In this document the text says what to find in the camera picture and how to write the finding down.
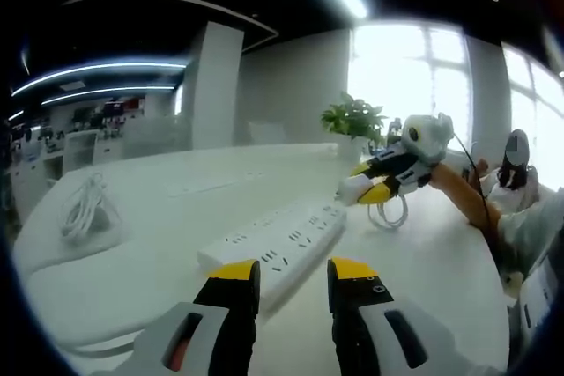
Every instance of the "bright window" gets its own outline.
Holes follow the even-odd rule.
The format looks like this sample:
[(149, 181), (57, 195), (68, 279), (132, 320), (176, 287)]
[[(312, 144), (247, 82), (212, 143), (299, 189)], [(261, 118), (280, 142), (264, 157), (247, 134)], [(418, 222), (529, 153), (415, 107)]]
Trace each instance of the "bright window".
[(564, 186), (559, 161), (560, 134), (564, 131), (564, 89), (560, 80), (515, 48), (503, 46), (511, 83), (511, 125), (529, 138), (531, 165), (541, 184)]
[[(352, 33), (348, 92), (402, 123), (412, 114), (449, 115), (471, 141), (471, 84), (461, 31), (429, 23), (377, 23)], [(449, 148), (461, 151), (458, 141)]]

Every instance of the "power strip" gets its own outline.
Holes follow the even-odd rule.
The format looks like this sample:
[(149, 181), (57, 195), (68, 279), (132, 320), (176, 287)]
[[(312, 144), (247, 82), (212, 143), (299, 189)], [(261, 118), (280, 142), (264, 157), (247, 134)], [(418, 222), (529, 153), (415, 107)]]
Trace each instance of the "power strip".
[(198, 251), (205, 272), (230, 262), (261, 262), (260, 308), (271, 308), (345, 227), (345, 210), (295, 202)]

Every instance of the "white cable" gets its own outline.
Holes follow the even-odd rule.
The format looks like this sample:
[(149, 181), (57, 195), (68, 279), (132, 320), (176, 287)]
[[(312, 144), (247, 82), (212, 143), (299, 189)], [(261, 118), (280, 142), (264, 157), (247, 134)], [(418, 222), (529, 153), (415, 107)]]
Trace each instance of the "white cable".
[(67, 203), (73, 198), (75, 198), (75, 202), (70, 208), (64, 207), (67, 203), (63, 205), (59, 219), (64, 241), (78, 243), (87, 238), (96, 208), (100, 207), (102, 203), (104, 197), (103, 190), (102, 175), (101, 173), (95, 173), (88, 177), (85, 183), (70, 195)]
[(372, 225), (377, 226), (380, 229), (386, 229), (386, 230), (387, 229), (397, 229), (401, 225), (403, 225), (405, 223), (405, 220), (407, 220), (407, 215), (408, 215), (407, 202), (405, 201), (405, 197), (403, 195), (399, 195), (399, 198), (401, 198), (401, 200), (402, 200), (402, 207), (403, 207), (404, 211), (402, 211), (402, 216), (398, 220), (395, 220), (393, 222), (390, 222), (386, 218), (386, 213), (384, 212), (384, 203), (380, 203), (376, 206), (376, 208), (378, 209), (378, 214), (380, 215), (382, 220), (388, 226), (382, 225), (381, 223), (379, 223), (376, 219), (374, 219), (372, 217), (372, 215), (370, 214), (370, 205), (368, 205), (368, 207), (367, 207), (368, 219), (370, 220), (370, 222), (372, 222)]

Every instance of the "white column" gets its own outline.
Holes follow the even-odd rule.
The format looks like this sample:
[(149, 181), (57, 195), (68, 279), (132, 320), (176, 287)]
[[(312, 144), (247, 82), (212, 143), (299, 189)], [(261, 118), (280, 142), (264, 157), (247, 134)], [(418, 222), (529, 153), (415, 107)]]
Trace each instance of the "white column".
[(184, 73), (182, 115), (190, 122), (193, 149), (233, 145), (243, 35), (209, 22), (192, 43)]
[(474, 95), (474, 158), (485, 158), (493, 166), (503, 160), (511, 132), (511, 90), (505, 59), (499, 45), (474, 37), (466, 41)]

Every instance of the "black ceiling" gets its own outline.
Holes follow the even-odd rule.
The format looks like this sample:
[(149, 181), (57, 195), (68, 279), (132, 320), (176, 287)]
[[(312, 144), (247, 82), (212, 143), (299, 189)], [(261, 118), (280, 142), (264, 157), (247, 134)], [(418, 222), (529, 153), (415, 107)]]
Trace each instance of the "black ceiling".
[[(2, 96), (53, 70), (116, 57), (159, 55), (188, 60), (189, 44), (208, 20), (245, 31), (245, 46), (270, 35), (223, 12), (179, 0), (7, 0), (4, 31), (7, 66)], [(203, 0), (256, 19), (279, 32), (263, 46), (352, 25), (337, 0)], [(545, 21), (537, 0), (365, 0), (370, 18), (413, 15), (458, 23), (467, 33), (505, 40), (542, 62), (539, 28)], [(27, 74), (22, 53), (30, 71)], [(156, 76), (147, 75), (147, 81)], [(44, 93), (17, 102), (39, 101)], [(12, 103), (10, 110), (20, 107)]]

